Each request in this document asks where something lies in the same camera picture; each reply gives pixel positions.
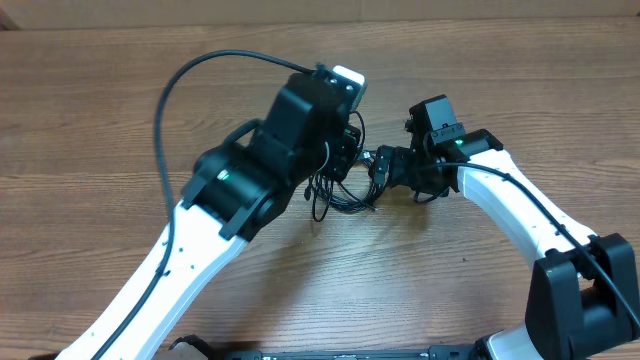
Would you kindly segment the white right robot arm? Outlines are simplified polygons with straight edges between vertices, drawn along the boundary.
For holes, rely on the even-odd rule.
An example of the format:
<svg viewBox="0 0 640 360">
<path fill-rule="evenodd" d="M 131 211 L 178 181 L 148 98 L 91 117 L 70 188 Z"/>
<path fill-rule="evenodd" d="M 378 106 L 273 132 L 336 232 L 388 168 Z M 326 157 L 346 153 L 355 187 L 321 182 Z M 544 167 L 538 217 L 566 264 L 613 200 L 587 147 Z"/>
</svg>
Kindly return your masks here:
<svg viewBox="0 0 640 360">
<path fill-rule="evenodd" d="M 406 186 L 417 203 L 450 192 L 482 209 L 531 270 L 522 323 L 450 347 L 443 359 L 589 359 L 639 337 L 639 286 L 631 244 L 600 236 L 546 197 L 488 130 L 465 130 L 439 95 L 409 110 L 408 147 L 378 148 L 369 175 Z"/>
</svg>

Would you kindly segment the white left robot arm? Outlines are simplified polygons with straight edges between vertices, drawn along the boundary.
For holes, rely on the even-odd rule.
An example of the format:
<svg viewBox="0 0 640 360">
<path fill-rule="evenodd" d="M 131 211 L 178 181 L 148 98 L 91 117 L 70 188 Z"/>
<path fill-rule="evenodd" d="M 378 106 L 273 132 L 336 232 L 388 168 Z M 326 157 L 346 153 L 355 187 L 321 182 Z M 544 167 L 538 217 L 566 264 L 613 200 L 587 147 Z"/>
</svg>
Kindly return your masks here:
<svg viewBox="0 0 640 360">
<path fill-rule="evenodd" d="M 359 134 L 349 117 L 366 86 L 342 66 L 291 75 L 265 119 L 248 121 L 198 158 L 150 253 L 59 358 L 152 358 L 203 288 L 286 210 L 303 181 L 345 174 Z"/>
</svg>

